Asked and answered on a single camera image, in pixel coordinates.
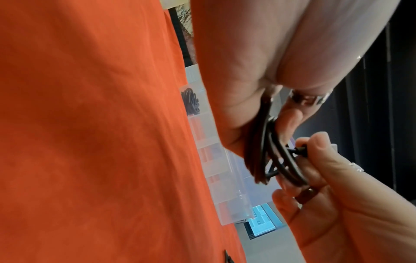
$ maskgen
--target clear plastic container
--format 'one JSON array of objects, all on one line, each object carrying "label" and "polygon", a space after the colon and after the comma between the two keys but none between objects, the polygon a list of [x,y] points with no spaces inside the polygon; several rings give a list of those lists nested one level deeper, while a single ring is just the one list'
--ring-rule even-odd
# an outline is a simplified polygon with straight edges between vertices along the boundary
[{"label": "clear plastic container", "polygon": [[222,225],[253,218],[253,209],[233,154],[220,143],[198,65],[186,68],[189,84],[199,101],[199,114],[188,116],[202,170]]}]

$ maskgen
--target black cable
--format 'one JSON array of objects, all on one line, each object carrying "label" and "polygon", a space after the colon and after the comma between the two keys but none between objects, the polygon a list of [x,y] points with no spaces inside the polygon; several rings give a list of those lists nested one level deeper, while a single ring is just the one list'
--ring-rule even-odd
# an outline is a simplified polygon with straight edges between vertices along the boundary
[{"label": "black cable", "polygon": [[[244,145],[244,163],[257,184],[262,182],[267,185],[270,178],[282,174],[295,186],[307,185],[308,182],[293,156],[296,154],[307,157],[307,147],[303,145],[289,149],[282,146],[275,129],[276,118],[270,116],[272,101],[272,98],[265,95],[261,98],[260,110],[250,125]],[[283,158],[283,163],[280,163],[279,156]],[[273,163],[266,173],[269,159]]]},{"label": "black cable", "polygon": [[199,110],[199,99],[196,98],[196,94],[191,88],[187,88],[181,92],[183,104],[185,105],[186,115],[198,115]]}]

